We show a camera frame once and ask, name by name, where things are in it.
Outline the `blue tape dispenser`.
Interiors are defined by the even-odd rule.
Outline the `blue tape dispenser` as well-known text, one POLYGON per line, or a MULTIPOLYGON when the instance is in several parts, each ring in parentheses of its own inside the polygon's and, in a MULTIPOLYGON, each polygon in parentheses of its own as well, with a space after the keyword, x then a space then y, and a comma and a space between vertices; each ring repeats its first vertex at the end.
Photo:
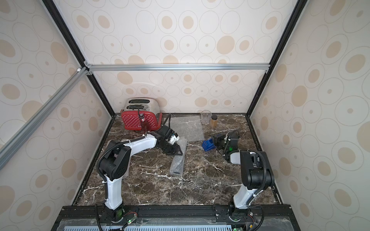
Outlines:
POLYGON ((208 140, 204 140, 202 142, 202 148, 205 152, 215 149, 216 147, 215 147, 213 139, 209 138, 208 140))

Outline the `purple drink bottle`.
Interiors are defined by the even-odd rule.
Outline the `purple drink bottle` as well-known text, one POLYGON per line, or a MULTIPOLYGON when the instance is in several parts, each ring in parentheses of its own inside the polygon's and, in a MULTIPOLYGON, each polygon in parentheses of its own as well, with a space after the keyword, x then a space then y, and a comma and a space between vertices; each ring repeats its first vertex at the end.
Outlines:
POLYGON ((184 171, 184 162, 185 156, 174 156, 170 166, 170 174, 182 176, 184 171))

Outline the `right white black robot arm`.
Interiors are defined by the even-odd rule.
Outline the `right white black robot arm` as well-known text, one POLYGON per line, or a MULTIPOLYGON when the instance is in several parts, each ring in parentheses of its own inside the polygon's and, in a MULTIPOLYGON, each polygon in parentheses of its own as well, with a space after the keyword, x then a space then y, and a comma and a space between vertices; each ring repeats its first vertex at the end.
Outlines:
POLYGON ((266 152, 242 150, 240 133, 234 130, 211 137, 216 151, 231 164, 240 165, 242 185, 229 203, 229 215, 235 209, 249 209, 257 195, 275 184, 275 177, 266 152))

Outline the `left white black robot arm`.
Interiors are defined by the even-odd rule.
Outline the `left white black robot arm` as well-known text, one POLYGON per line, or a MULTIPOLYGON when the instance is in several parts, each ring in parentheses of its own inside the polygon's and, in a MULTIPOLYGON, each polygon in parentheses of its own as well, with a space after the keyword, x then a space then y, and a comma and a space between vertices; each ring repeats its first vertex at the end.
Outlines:
POLYGON ((171 115, 155 131, 147 131, 131 140, 110 140, 105 152, 97 161, 96 171, 105 186, 104 211, 113 222, 124 217, 121 184, 123 176, 129 171, 131 157, 147 149, 157 148, 168 156, 184 156, 178 134, 171 128, 171 115))

